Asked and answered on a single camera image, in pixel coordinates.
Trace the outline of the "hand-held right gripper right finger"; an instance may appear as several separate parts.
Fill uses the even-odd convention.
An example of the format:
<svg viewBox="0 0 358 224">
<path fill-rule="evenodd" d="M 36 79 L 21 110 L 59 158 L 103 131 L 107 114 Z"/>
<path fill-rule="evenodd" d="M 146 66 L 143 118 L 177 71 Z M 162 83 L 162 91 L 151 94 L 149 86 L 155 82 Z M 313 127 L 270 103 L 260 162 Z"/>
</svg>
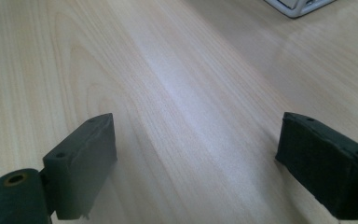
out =
<svg viewBox="0 0 358 224">
<path fill-rule="evenodd" d="M 339 220 L 358 220 L 358 143 L 317 119 L 286 112 L 275 159 Z"/>
</svg>

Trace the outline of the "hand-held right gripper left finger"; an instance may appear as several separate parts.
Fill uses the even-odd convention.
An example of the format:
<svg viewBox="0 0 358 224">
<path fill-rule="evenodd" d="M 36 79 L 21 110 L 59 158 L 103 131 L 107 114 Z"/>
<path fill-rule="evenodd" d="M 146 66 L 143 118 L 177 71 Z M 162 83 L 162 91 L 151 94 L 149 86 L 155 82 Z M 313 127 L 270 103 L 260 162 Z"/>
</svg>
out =
<svg viewBox="0 0 358 224">
<path fill-rule="evenodd" d="M 44 158 L 52 210 L 62 220 L 86 216 L 117 161 L 113 115 L 86 120 Z"/>
</svg>

